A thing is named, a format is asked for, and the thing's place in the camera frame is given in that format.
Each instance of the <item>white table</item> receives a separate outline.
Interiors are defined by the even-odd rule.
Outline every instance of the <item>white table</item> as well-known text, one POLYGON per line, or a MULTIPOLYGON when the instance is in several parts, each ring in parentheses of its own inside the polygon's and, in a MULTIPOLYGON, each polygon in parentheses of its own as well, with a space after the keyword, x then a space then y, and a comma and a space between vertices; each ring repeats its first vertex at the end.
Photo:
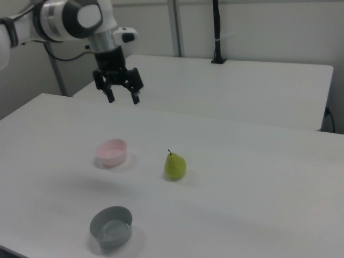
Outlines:
POLYGON ((0 246, 35 258, 341 257, 344 137, 41 95, 0 121, 0 246), (128 159, 106 170, 99 143, 128 159), (167 182, 167 149, 188 164, 167 182), (102 251, 114 205, 133 235, 102 251))
MULTIPOLYGON (((132 55, 145 87, 138 106, 248 123, 316 131, 321 128, 333 67, 132 55)), ((113 87, 114 104, 133 105, 113 87)), ((107 102, 94 82, 75 98, 107 102)))

